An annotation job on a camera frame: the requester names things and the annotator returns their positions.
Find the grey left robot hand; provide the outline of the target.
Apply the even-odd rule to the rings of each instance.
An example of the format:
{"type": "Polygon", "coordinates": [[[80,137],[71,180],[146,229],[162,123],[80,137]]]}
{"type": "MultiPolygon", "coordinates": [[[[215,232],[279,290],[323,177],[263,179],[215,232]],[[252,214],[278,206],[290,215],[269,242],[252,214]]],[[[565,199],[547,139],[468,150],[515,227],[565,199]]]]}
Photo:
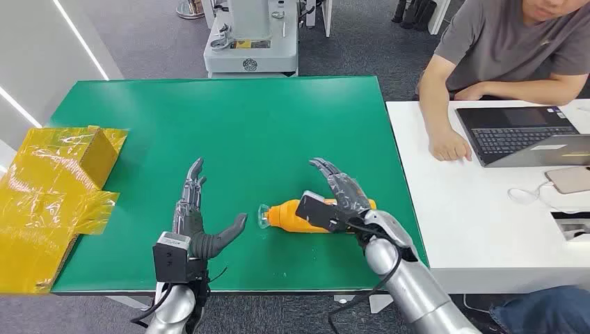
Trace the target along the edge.
{"type": "Polygon", "coordinates": [[[245,229],[247,213],[238,214],[232,225],[217,234],[205,232],[200,210],[202,186],[206,181],[201,176],[203,158],[197,158],[189,168],[182,187],[180,199],[173,214],[173,232],[188,236],[189,255],[199,260],[216,257],[232,243],[245,229]]]}

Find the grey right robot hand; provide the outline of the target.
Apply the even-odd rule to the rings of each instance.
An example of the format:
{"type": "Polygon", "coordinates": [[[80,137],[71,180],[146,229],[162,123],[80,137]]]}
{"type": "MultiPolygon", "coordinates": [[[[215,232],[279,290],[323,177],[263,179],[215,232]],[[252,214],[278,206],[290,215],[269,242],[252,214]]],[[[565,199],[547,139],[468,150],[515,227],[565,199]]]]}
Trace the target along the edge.
{"type": "Polygon", "coordinates": [[[368,197],[355,179],[325,159],[315,157],[309,160],[309,163],[326,178],[340,212],[347,216],[355,216],[372,208],[368,197]]]}

